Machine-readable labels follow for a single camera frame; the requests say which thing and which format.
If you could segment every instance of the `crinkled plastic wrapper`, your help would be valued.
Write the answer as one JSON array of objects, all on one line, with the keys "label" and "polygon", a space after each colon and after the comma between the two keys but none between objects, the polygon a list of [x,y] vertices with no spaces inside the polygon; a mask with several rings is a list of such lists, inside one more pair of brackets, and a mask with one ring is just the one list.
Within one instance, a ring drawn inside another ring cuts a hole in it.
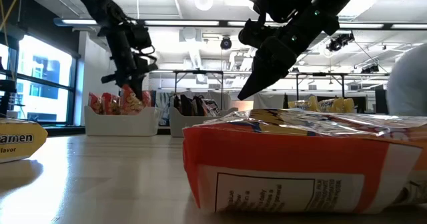
[{"label": "crinkled plastic wrapper", "polygon": [[427,118],[259,109],[184,129],[208,212],[379,213],[427,203]]}]

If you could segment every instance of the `white bin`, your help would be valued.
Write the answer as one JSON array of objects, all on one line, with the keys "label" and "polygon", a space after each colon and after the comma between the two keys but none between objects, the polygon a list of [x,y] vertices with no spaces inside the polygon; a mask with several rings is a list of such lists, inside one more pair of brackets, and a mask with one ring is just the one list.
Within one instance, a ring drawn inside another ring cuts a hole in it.
[{"label": "white bin", "polygon": [[239,111],[238,108],[231,108],[228,111],[221,111],[218,117],[186,117],[182,115],[175,107],[169,108],[169,120],[171,125],[172,137],[183,137],[182,129],[202,124],[204,121],[218,119],[228,115],[234,111]]},{"label": "white bin", "polygon": [[98,115],[85,106],[86,135],[151,137],[157,135],[160,111],[146,107],[138,115]]}]

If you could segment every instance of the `nutrition label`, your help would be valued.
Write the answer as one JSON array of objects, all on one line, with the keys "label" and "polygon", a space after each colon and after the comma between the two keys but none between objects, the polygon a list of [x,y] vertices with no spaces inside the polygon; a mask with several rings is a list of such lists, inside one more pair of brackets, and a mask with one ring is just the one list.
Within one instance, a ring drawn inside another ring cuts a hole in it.
[{"label": "nutrition label", "polygon": [[352,211],[356,208],[363,176],[314,174],[313,177],[218,173],[215,211]]}]

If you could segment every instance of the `wooden table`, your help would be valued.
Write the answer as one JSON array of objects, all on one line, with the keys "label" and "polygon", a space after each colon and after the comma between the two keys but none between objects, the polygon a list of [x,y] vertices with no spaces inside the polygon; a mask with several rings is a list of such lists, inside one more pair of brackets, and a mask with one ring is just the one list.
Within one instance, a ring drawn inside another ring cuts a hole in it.
[{"label": "wooden table", "polygon": [[380,215],[203,214],[183,170],[182,139],[50,138],[0,164],[0,223],[427,223],[427,206]]}]

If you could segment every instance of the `yellow package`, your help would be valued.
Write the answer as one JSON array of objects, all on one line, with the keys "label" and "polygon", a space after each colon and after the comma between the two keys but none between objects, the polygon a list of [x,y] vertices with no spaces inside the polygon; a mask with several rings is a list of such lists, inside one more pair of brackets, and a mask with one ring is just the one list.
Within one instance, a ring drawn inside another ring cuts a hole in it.
[{"label": "yellow package", "polygon": [[344,100],[344,113],[354,113],[354,101],[352,98]]},{"label": "yellow package", "polygon": [[323,113],[343,113],[344,98],[335,98],[319,102],[320,112]]},{"label": "yellow package", "polygon": [[320,111],[317,97],[311,96],[307,101],[290,101],[289,108],[299,108],[304,111]]},{"label": "yellow package", "polygon": [[32,156],[46,138],[46,130],[37,123],[0,118],[0,163]]}]

